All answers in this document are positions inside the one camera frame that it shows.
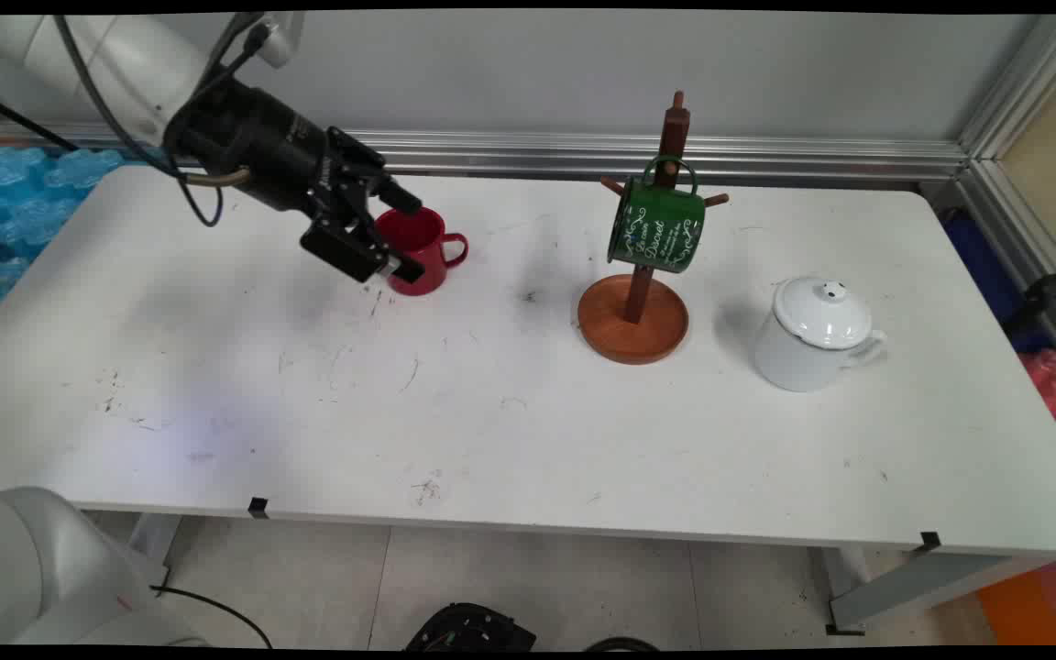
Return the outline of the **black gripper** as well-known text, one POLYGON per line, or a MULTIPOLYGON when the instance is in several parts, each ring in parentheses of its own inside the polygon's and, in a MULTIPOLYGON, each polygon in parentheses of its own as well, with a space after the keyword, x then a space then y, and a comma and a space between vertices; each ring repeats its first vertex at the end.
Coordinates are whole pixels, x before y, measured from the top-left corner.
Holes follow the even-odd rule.
POLYGON ((327 193, 309 194, 331 154, 331 192, 348 208, 364 213, 367 199, 377 197, 400 213, 419 212, 422 200, 390 175, 384 156, 338 126, 312 122, 263 89, 211 79, 173 116, 164 150, 197 161, 211 176, 247 169, 239 191, 277 212, 313 216, 299 246, 357 283, 374 277, 414 283, 426 274, 425 264, 382 233, 379 221, 340 214, 327 193))

